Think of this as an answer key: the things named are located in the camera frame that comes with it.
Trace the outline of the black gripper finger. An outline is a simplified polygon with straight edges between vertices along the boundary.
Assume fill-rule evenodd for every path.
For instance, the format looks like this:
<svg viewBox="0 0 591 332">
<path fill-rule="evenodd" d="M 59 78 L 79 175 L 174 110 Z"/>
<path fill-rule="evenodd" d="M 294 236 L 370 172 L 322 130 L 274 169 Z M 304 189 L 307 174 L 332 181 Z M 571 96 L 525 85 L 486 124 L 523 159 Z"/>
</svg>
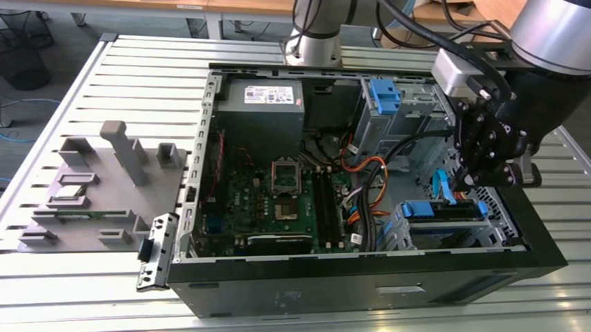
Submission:
<svg viewBox="0 0 591 332">
<path fill-rule="evenodd" d="M 517 162 L 507 163 L 509 159 L 519 159 L 527 151 L 529 135 L 525 131 L 506 133 L 503 129 L 488 129 L 491 132 L 491 168 L 476 187 L 522 187 L 525 184 L 523 170 Z"/>
<path fill-rule="evenodd" d="M 460 100 L 455 109 L 455 149 L 459 167 L 454 188 L 468 189 L 484 178 L 491 168 L 490 114 L 483 99 Z"/>
</svg>

